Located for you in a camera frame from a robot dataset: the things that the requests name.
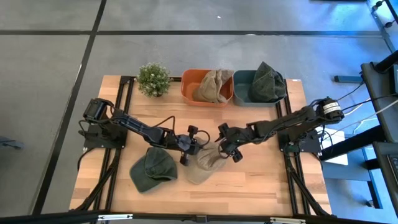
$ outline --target orange bin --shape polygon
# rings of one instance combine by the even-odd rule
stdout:
[[[188,105],[192,106],[212,106],[212,107],[224,107],[228,101],[234,95],[234,84],[232,77],[221,87],[220,94],[227,99],[227,103],[209,103],[194,101],[192,93],[194,90],[199,88],[201,81],[211,70],[208,69],[188,69],[182,74],[181,78],[181,94],[184,101]]]

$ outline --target potted plant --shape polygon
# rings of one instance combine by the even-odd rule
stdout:
[[[168,92],[171,78],[170,71],[158,63],[148,63],[139,68],[137,81],[139,91],[148,97],[160,97]]]

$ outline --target blue bin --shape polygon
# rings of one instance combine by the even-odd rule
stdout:
[[[248,92],[251,83],[254,79],[256,70],[239,70],[233,75],[234,78],[234,103],[238,106],[252,106],[252,107],[272,107],[275,106],[281,99],[272,103],[256,103],[249,98]]]

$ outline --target cap brim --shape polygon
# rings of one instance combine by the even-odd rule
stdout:
[[[156,181],[146,175],[144,167],[145,158],[145,156],[140,158],[130,169],[132,182],[140,193],[144,193],[162,182]]]
[[[191,160],[191,163],[186,169],[187,180],[194,184],[201,184],[207,180],[215,170],[204,170],[198,167],[197,161],[195,159]]]

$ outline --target wooden table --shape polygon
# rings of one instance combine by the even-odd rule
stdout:
[[[98,97],[114,102],[119,80],[120,76],[105,76]],[[300,80],[287,80],[287,88],[292,111],[306,105]],[[143,96],[138,91],[138,84],[134,83],[129,114],[149,126],[174,115],[177,134],[186,134],[188,125],[191,124],[208,131],[212,141],[218,137],[218,125],[224,122],[230,127],[245,127],[246,123],[252,121],[277,118],[275,107],[245,108],[234,105],[232,100],[225,108],[188,106],[181,97],[180,82],[172,82],[169,94],[160,98]],[[171,127],[171,121],[162,126]],[[270,138],[260,145],[241,146],[239,149],[243,154],[242,161],[234,163],[232,159],[228,159],[221,170],[200,185],[191,184],[186,180],[184,166],[179,164],[180,153],[167,151],[177,163],[178,179],[162,183],[149,193],[140,194],[130,179],[129,170],[145,154],[148,147],[148,143],[141,136],[129,132],[119,163],[112,212],[292,215],[285,165],[277,137]],[[97,184],[103,155],[104,149],[95,149],[83,158],[70,208],[79,206]],[[301,153],[300,156],[306,186],[323,209],[330,212],[318,159],[308,153]],[[299,188],[296,186],[295,189],[299,211],[303,213]],[[100,208],[104,208],[107,192],[108,188],[105,186]]]

